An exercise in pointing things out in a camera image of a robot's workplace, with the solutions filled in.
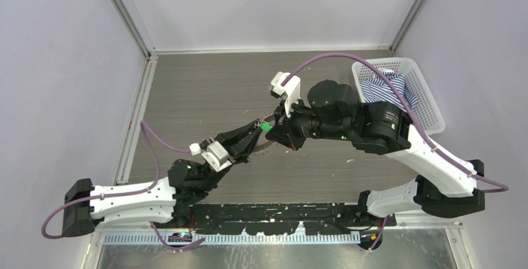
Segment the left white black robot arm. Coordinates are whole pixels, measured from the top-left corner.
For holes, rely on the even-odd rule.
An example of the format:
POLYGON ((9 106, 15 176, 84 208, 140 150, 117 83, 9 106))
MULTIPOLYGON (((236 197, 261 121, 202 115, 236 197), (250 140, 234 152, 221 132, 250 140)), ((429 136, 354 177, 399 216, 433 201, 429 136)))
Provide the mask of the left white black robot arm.
POLYGON ((172 223, 185 227, 190 206, 216 189, 230 168, 248 163, 262 133, 261 121, 189 146, 203 163, 178 159, 166 177, 156 173, 154 181, 124 186, 96 186, 89 178, 77 180, 64 195, 63 237, 79 237, 97 226, 131 223, 172 223))

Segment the green key tag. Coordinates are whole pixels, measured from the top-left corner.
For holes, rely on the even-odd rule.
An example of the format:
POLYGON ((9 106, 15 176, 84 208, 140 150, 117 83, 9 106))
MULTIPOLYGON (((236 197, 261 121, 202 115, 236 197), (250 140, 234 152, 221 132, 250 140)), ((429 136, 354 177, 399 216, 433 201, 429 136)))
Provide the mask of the green key tag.
POLYGON ((259 127, 265 132, 269 132, 272 129, 272 125, 265 121, 261 122, 259 127))

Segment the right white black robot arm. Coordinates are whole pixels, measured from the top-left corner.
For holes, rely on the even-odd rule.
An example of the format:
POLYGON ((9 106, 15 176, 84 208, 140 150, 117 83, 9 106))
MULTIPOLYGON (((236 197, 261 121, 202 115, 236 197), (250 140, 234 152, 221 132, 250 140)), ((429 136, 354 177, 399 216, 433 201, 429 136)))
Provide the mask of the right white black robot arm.
POLYGON ((483 163, 442 158, 397 105, 364 103, 351 86, 333 80, 311 87, 306 100, 300 98, 298 77, 285 86, 275 78, 270 93, 280 105, 268 140, 293 150, 307 138, 348 141, 355 149, 394 159, 416 172, 416 178, 401 186, 361 192, 355 215, 362 225, 410 210, 447 219, 484 210, 484 192, 476 187, 483 163))

